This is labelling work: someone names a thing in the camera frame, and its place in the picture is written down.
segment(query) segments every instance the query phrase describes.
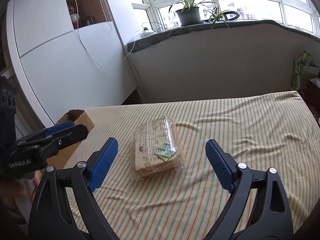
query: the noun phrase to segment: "potted plant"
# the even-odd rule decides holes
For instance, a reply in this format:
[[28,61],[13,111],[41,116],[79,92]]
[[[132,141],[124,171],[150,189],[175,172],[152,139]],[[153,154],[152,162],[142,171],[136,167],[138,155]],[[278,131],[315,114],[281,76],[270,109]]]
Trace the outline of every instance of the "potted plant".
[[[200,24],[201,19],[198,5],[203,3],[211,3],[207,2],[206,0],[203,0],[200,3],[195,3],[195,1],[196,0],[183,0],[182,4],[184,5],[184,7],[176,11],[182,26]],[[236,20],[240,16],[237,12],[231,10],[225,10],[221,12],[219,10],[219,7],[214,7],[211,10],[209,9],[208,12],[211,13],[208,22],[212,23],[212,26],[215,25],[217,21],[223,20],[224,22],[227,22],[230,20]],[[228,19],[227,14],[232,14],[235,16],[232,17],[232,19]]]
[[193,24],[201,23],[199,7],[198,4],[195,3],[195,0],[183,0],[182,4],[184,7],[181,10],[177,10],[176,13],[180,19],[182,26],[188,26]]

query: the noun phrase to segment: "striped bedsheet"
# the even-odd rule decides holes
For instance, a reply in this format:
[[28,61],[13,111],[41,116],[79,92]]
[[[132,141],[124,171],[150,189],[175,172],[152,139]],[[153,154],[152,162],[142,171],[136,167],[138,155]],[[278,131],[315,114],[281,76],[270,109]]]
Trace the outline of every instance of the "striped bedsheet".
[[[120,239],[202,239],[207,234],[229,197],[205,156],[204,146],[211,138],[237,162],[257,170],[278,170],[294,231],[320,197],[320,129],[297,92],[101,107],[87,113],[95,127],[66,167],[87,160],[108,137],[118,140],[118,155],[94,196]],[[132,131],[166,114],[177,120],[186,157],[183,170],[131,179]],[[254,196],[250,195],[237,230],[245,227]],[[86,230],[70,189],[68,198],[78,227]]]

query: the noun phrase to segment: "packaged sandwich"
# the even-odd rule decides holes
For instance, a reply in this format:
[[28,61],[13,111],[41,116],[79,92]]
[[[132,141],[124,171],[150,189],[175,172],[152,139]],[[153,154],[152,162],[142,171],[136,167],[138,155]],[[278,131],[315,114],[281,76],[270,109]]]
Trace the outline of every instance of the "packaged sandwich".
[[134,178],[182,168],[183,160],[173,118],[166,115],[139,126],[133,132],[131,172]]

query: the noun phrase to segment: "wall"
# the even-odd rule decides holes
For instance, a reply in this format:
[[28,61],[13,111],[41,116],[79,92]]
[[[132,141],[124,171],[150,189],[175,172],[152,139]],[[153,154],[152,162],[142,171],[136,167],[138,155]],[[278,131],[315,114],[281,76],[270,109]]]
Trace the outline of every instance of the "wall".
[[171,37],[130,55],[144,103],[238,98],[287,91],[293,59],[320,43],[275,25]]

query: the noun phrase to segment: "blue gripper pad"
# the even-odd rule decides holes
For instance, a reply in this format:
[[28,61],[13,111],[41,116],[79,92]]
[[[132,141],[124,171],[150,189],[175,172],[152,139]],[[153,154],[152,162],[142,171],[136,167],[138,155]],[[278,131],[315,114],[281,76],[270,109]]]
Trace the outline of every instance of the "blue gripper pad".
[[56,132],[59,132],[59,131],[62,131],[64,129],[67,129],[67,128],[70,128],[72,126],[74,126],[75,124],[71,121],[68,121],[68,122],[64,122],[64,123],[61,123],[61,124],[58,124],[58,125],[55,125],[51,128],[48,128],[47,131],[45,132],[45,136],[49,136],[53,133],[56,133]]
[[96,162],[95,166],[91,169],[91,180],[88,188],[91,192],[95,189],[100,188],[104,178],[106,177],[110,167],[116,158],[118,153],[118,141],[114,138],[110,138],[105,145],[101,148],[103,151],[102,155]]
[[232,193],[235,190],[233,181],[234,174],[222,157],[222,154],[225,153],[222,151],[216,141],[212,141],[214,140],[207,141],[207,143],[205,144],[205,154],[207,155],[207,158],[214,172],[216,173],[221,186]]

